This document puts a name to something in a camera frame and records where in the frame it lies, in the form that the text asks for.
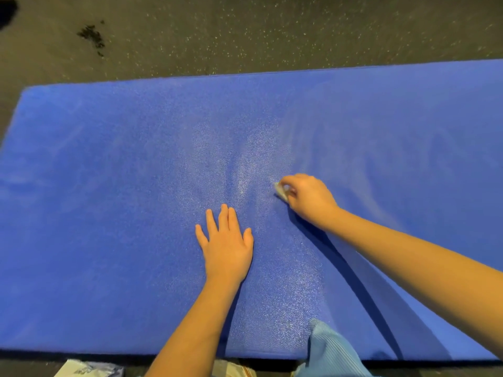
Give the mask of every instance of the blue sleeve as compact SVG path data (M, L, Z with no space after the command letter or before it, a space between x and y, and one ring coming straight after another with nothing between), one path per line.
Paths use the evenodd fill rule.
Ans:
M350 343L326 323L312 319L309 360L300 365L295 377L367 377L365 368Z

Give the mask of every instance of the textured leather surface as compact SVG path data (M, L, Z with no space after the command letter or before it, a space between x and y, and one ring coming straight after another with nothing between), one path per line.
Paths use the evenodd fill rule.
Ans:
M29 88L0 156L0 348L158 352L204 283L194 224L226 202L255 253L220 355L303 358L315 317L363 359L492 359L273 182L313 174L503 270L502 99L501 61Z

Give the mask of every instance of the person's left arm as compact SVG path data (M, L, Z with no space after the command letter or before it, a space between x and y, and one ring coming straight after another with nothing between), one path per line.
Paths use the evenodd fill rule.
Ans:
M223 204L218 228L206 211L209 239L196 225L196 237L206 263L206 283L145 377L208 377L229 308L248 273L253 255L250 228L241 235L236 211Z

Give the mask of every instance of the brown floor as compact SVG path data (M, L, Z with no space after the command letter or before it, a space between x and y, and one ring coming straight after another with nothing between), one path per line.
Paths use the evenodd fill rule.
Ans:
M0 135L35 84L503 58L503 0L17 2L0 31ZM86 25L104 47L77 35ZM59 366L9 356L0 377L49 377ZM501 367L374 373L503 376Z

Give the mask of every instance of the person's right hand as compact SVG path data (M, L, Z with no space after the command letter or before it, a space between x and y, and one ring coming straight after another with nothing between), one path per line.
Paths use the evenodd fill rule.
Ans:
M289 187L288 202L295 213L318 228L327 229L332 213L339 208L323 181L297 173L283 177L280 185Z

